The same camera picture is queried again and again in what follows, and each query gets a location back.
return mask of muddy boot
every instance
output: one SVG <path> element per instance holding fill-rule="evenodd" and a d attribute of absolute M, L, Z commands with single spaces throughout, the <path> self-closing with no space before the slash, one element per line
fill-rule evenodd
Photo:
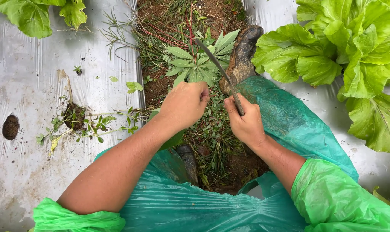
<path fill-rule="evenodd" d="M 264 29 L 256 25 L 248 26 L 239 33 L 226 70 L 226 74 L 234 86 L 250 76 L 257 75 L 251 59 L 255 53 L 255 44 L 263 33 Z M 219 87 L 225 94 L 232 94 L 224 77 L 219 81 Z"/>
<path fill-rule="evenodd" d="M 180 145 L 175 149 L 185 164 L 185 170 L 188 172 L 188 177 L 192 185 L 198 184 L 198 166 L 192 148 L 188 145 Z"/>

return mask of rubber boot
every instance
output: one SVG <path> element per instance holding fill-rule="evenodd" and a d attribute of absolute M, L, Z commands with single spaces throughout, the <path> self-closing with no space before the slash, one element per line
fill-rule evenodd
<path fill-rule="evenodd" d="M 194 186 L 199 186 L 198 184 L 198 166 L 194 156 L 194 152 L 189 145 L 180 145 L 175 151 L 181 157 L 185 170 L 188 173 L 189 182 Z"/>
<path fill-rule="evenodd" d="M 228 74 L 234 86 L 250 76 L 258 75 L 255 73 L 255 67 L 251 63 L 251 59 L 256 50 L 255 44 L 263 33 L 264 29 L 257 25 L 248 26 L 239 33 L 226 70 L 226 74 Z M 223 93 L 232 95 L 224 77 L 219 81 L 219 87 Z"/>

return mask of lettuce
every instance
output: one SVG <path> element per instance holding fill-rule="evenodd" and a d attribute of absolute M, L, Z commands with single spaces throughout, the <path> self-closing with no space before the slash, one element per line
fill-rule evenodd
<path fill-rule="evenodd" d="M 50 5 L 61 7 L 59 15 L 65 17 L 68 26 L 78 29 L 86 22 L 82 0 L 0 0 L 0 13 L 6 14 L 25 35 L 44 38 L 52 34 L 48 13 Z"/>
<path fill-rule="evenodd" d="M 297 18 L 258 40 L 252 59 L 258 73 L 312 86 L 341 75 L 337 98 L 347 100 L 348 133 L 375 151 L 390 152 L 390 0 L 296 0 Z"/>

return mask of curved blade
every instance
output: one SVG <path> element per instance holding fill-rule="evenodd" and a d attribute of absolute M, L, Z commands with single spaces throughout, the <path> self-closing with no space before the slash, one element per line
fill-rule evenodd
<path fill-rule="evenodd" d="M 237 107 L 238 113 L 240 116 L 244 116 L 244 110 L 241 106 L 241 101 L 239 100 L 239 97 L 237 95 L 237 92 L 235 92 L 235 88 L 231 83 L 231 80 L 229 79 L 228 75 L 226 74 L 225 70 L 223 70 L 223 67 L 218 62 L 218 60 L 213 56 L 212 52 L 198 39 L 195 39 L 195 43 L 202 48 L 202 50 L 208 55 L 208 57 L 212 60 L 212 62 L 218 67 L 218 70 L 221 72 L 225 80 L 228 82 L 229 88 L 231 89 L 232 95 L 234 96 L 235 100 L 235 106 Z"/>

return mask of hand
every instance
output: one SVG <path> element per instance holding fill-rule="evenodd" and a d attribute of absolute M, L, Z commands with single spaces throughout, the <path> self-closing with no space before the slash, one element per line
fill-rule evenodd
<path fill-rule="evenodd" d="M 174 87 L 156 115 L 168 119 L 179 132 L 195 124 L 202 117 L 209 101 L 208 84 L 181 82 Z"/>
<path fill-rule="evenodd" d="M 251 104 L 242 94 L 237 94 L 245 112 L 244 116 L 239 116 L 233 96 L 224 100 L 224 107 L 229 114 L 231 130 L 239 140 L 250 148 L 259 146 L 266 141 L 259 106 Z"/>

